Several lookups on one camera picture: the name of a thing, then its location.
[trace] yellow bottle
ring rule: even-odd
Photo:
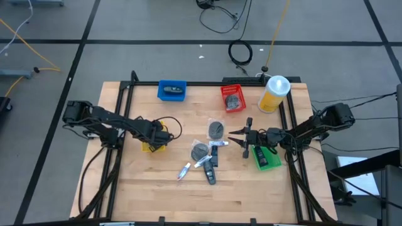
[[[264,113],[274,112],[290,91],[290,82],[281,75],[269,78],[264,93],[258,101],[258,108]]]

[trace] blue container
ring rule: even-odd
[[[163,91],[163,87],[172,86],[172,87],[180,87],[183,89],[182,94],[167,94]],[[158,87],[158,97],[164,101],[183,101],[186,97],[186,81],[179,81],[179,80],[160,80],[159,87]]]

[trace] white cap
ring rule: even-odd
[[[267,88],[273,95],[284,97],[290,91],[290,83],[284,76],[275,75],[269,78]]]

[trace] yellow object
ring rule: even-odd
[[[10,26],[8,26],[8,24],[6,22],[3,21],[3,19],[0,19],[0,23],[2,23],[3,25],[5,25],[5,27],[7,27],[11,32],[13,32],[30,50],[32,50],[35,54],[37,54],[40,58],[44,59],[44,61],[48,62],[50,65],[52,65],[54,68],[39,68],[39,70],[53,70],[56,72],[61,72],[60,68],[58,66],[56,66],[54,63],[52,63],[51,61],[49,61],[48,59],[46,59],[45,57],[43,57],[42,55],[40,55],[34,48],[32,48],[22,37],[20,37],[19,34],[17,34]],[[23,78],[23,76],[21,76],[19,79],[17,79],[17,81],[15,81],[10,88],[8,88],[8,91],[6,93],[6,97],[8,97],[8,95],[10,94],[10,92],[12,91],[12,89],[15,87],[15,85],[17,85],[17,83],[19,81],[21,81],[21,79]]]
[[[266,63],[265,63],[266,67],[268,67],[269,60],[271,59],[271,53],[272,53],[272,49],[274,48],[274,42],[275,42],[276,36],[278,35],[279,28],[281,27],[283,18],[285,18],[286,12],[288,11],[289,3],[290,3],[290,0],[286,0],[286,5],[285,5],[285,8],[284,8],[284,10],[282,12],[281,19],[278,22],[278,25],[276,27],[274,36],[273,36],[272,41],[271,41],[271,46],[269,48],[269,53],[268,53],[268,59],[266,60]]]
[[[162,126],[163,126],[162,131],[166,131],[166,127],[164,126],[165,123],[163,123],[163,121],[160,121],[160,122],[161,122],[161,124],[162,124]],[[146,143],[146,142],[142,142],[142,143],[141,143],[141,150],[144,151],[144,152],[151,152],[151,150],[149,150],[149,144]],[[163,145],[162,147],[158,148],[158,149],[157,149],[156,151],[154,151],[154,152],[164,151],[164,150],[166,150],[166,146],[165,146],[165,145]]]
[[[274,112],[289,91],[290,83],[286,78],[281,75],[271,77],[258,101],[259,110],[264,113]]]

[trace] black metal frame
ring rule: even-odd
[[[301,82],[299,77],[288,77],[287,79],[293,83]],[[235,83],[239,83],[245,87],[261,87],[261,86],[266,85],[266,80],[263,79],[263,77],[260,77],[260,78],[238,78],[237,77],[237,78],[224,78],[223,82],[187,82],[187,86],[219,86],[220,87],[223,85],[233,85]],[[138,80],[138,77],[135,75],[135,73],[132,72],[131,81],[122,81],[120,83],[119,93],[117,95],[115,113],[120,112],[121,105],[122,105],[122,97],[123,97],[123,93],[124,93],[125,89],[127,89],[127,88],[129,89],[129,93],[128,93],[128,97],[127,97],[127,101],[126,101],[126,108],[124,111],[124,116],[128,117],[129,111],[130,111],[130,106],[131,106],[131,101],[132,101],[132,96],[133,96],[134,86],[158,85],[158,84],[159,84],[159,82],[140,82]],[[295,114],[295,108],[293,106],[293,99],[291,96],[291,92],[289,92],[287,99],[288,99],[292,127],[295,127],[297,125],[297,122],[296,122],[296,114]],[[284,129],[287,129],[288,126],[287,126],[287,122],[286,122],[286,114],[285,114],[285,109],[283,107],[283,103],[281,103],[281,105],[279,107],[279,111],[280,111],[280,116],[281,116],[282,127]],[[120,156],[122,155],[122,149],[123,149],[123,147],[121,147],[117,150],[117,154],[119,154]],[[100,183],[101,185],[103,184],[104,180],[107,178],[107,174],[109,172],[109,166],[111,163],[111,156],[112,156],[112,150],[107,150],[105,163],[104,163],[104,167],[103,167],[103,172],[102,172],[101,183]],[[290,161],[293,161],[293,156],[290,153],[288,155],[288,158]],[[306,173],[305,162],[304,162],[302,153],[300,154],[298,161],[299,161],[299,165],[300,165],[300,172],[301,172],[302,180],[303,180],[304,184],[307,185],[307,188],[308,188],[307,173]],[[298,222],[301,222],[301,221],[304,221],[304,219],[303,219],[303,213],[301,211],[302,206],[300,203],[300,195],[298,192],[298,185],[292,177],[290,177],[290,178],[291,178],[293,197],[294,197],[294,201],[295,201],[296,218],[297,218]],[[107,204],[106,218],[112,217],[112,211],[113,211],[113,206],[114,206],[114,197],[116,196],[116,188],[117,188],[118,179],[119,178],[117,176],[111,185],[109,201]],[[307,203],[309,220],[314,222],[315,221],[314,210],[307,199],[306,199],[306,203]],[[94,215],[95,218],[100,217],[101,208],[102,208],[102,199],[100,200],[98,206],[95,209],[95,215]]]

